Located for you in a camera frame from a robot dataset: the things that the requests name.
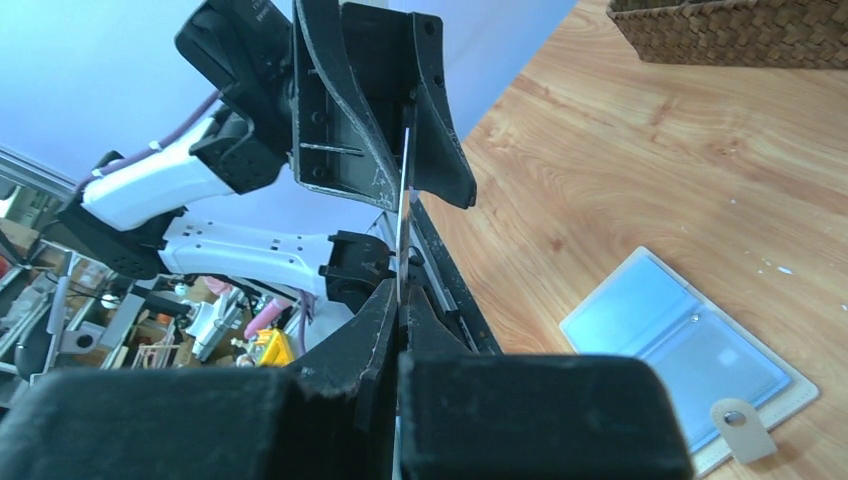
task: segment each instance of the white backdrop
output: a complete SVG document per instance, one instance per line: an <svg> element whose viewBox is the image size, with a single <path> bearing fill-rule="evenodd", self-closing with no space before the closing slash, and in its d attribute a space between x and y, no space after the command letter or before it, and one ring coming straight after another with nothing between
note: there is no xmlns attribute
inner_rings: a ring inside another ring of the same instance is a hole
<svg viewBox="0 0 848 480"><path fill-rule="evenodd" d="M78 180L105 152L129 155L169 133L212 91L173 45L199 3L0 2L0 146ZM276 3L291 18L291 3ZM442 17L445 77L462 138L575 0L363 3ZM192 207L220 221L300 233L364 231L377 214L366 205L308 192L288 171L272 187Z"/></svg>

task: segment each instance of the woven basket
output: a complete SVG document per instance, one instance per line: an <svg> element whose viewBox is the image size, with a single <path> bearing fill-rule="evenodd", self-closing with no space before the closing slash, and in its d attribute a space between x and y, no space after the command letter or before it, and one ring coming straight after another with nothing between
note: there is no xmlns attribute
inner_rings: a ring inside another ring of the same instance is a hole
<svg viewBox="0 0 848 480"><path fill-rule="evenodd" d="M607 16L646 62L848 66L848 0L611 0Z"/></svg>

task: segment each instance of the wood grain surface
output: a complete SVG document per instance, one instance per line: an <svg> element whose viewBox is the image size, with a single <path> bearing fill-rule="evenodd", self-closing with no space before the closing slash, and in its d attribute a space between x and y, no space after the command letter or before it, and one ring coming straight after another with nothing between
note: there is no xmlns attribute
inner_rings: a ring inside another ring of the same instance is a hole
<svg viewBox="0 0 848 480"><path fill-rule="evenodd" d="M647 246L822 391L710 478L848 478L846 126L848 72L641 63L585 0L465 141L478 206L425 204L507 352Z"/></svg>

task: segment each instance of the pink object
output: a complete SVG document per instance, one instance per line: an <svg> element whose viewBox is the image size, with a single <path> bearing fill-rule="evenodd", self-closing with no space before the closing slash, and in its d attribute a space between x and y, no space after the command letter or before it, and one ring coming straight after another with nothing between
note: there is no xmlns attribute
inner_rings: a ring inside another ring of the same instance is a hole
<svg viewBox="0 0 848 480"><path fill-rule="evenodd" d="M254 335L256 335L256 332L268 328L268 325L270 325L283 310L288 308L289 305L291 305L290 302L280 300L279 298L275 298L270 301L262 308L259 315L254 317L253 320L247 324L247 327L244 329L244 339L250 340Z"/></svg>
<svg viewBox="0 0 848 480"><path fill-rule="evenodd" d="M218 295L219 297L233 289L232 285L227 282L222 282L217 278L203 277L203 282L206 284L206 287L209 288L210 292Z"/></svg>

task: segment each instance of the tag with hole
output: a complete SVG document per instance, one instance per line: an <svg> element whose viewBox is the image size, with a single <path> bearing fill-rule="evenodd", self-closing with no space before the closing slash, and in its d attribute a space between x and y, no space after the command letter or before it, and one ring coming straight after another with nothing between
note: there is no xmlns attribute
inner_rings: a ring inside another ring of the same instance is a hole
<svg viewBox="0 0 848 480"><path fill-rule="evenodd" d="M748 402L738 398L719 400L710 417L739 463L751 463L777 452L777 445Z"/></svg>

